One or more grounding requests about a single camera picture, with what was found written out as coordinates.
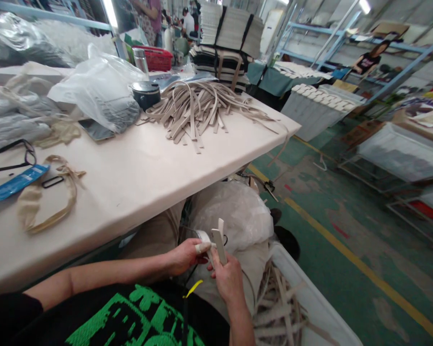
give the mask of black t-shirt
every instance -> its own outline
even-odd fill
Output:
[[[183,288],[114,284],[78,294],[43,313],[22,293],[0,296],[0,345],[177,345]],[[188,298],[187,345],[228,345],[229,324],[206,301]]]
[[[366,73],[373,65],[378,65],[381,60],[381,56],[377,56],[375,58],[372,58],[370,56],[370,53],[365,53],[364,55],[361,55],[362,60],[358,62],[357,66],[362,69],[362,73]]]

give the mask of red basket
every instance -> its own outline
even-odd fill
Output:
[[[144,49],[149,71],[169,71],[172,69],[173,55],[164,49],[145,46],[133,46],[132,48]]]

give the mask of hand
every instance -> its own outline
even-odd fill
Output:
[[[245,304],[244,285],[242,283],[242,267],[239,261],[232,255],[226,252],[227,263],[222,265],[218,251],[214,248],[211,249],[213,256],[213,266],[210,264],[208,270],[212,271],[211,277],[216,278],[216,285],[223,298],[226,306],[238,306],[241,303]]]
[[[211,243],[202,243],[201,239],[186,239],[178,247],[167,252],[167,262],[170,265],[169,276],[178,276],[195,264],[205,264],[205,252],[211,247]]]

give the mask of pile of beige straps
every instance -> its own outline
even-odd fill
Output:
[[[64,177],[64,183],[67,187],[69,199],[65,208],[47,218],[44,222],[35,225],[35,218],[40,209],[40,198],[42,197],[41,180],[38,179],[26,187],[18,198],[18,220],[21,226],[30,233],[38,233],[46,228],[53,226],[66,215],[70,213],[77,200],[77,185],[80,184],[80,178],[86,173],[85,171],[76,171],[65,158],[58,155],[50,155],[45,159],[43,164],[52,164],[60,162],[61,166],[56,168],[58,175]]]
[[[328,332],[310,322],[308,312],[296,297],[296,293],[305,287],[304,281],[290,287],[279,269],[268,262],[253,317],[256,345],[299,346],[304,328],[312,330],[331,345],[340,345]]]
[[[168,139],[173,140],[175,144],[181,142],[183,145],[188,144],[186,138],[190,139],[197,154],[204,148],[201,139],[203,132],[209,126],[213,128],[214,133],[219,129],[228,132],[223,119],[234,113],[278,134],[265,124],[276,120],[250,105],[251,101],[241,98],[219,83],[176,81],[164,90],[159,103],[143,113],[142,121],[137,125],[149,121],[161,123],[168,129]]]

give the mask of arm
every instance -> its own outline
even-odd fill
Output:
[[[188,239],[163,255],[91,263],[68,268],[29,288],[24,293],[38,299],[49,310],[76,294],[110,284],[152,284],[178,276],[201,261],[200,239]]]
[[[363,58],[364,58],[364,56],[361,55],[360,58],[358,58],[358,59],[356,60],[356,62],[351,66],[354,70],[356,70],[356,71],[359,72],[359,73],[362,73],[362,69],[361,69],[360,67],[358,67],[357,64],[358,64],[359,62],[361,62]]]
[[[139,8],[142,12],[144,12],[146,14],[146,16],[148,16],[150,19],[153,19],[153,20],[157,19],[157,16],[159,15],[159,11],[155,7],[149,8],[145,4],[143,4],[139,1],[134,1],[133,4],[137,8]]]
[[[234,256],[226,253],[227,264],[222,265],[218,251],[211,249],[215,271],[211,274],[216,278],[216,284],[221,298],[227,306],[229,324],[231,326],[229,345],[255,345],[253,323],[245,302],[244,285],[242,282],[242,268]]]
[[[245,303],[245,298],[243,304],[228,304],[227,306],[229,324],[231,325],[229,345],[255,345],[252,318]]]

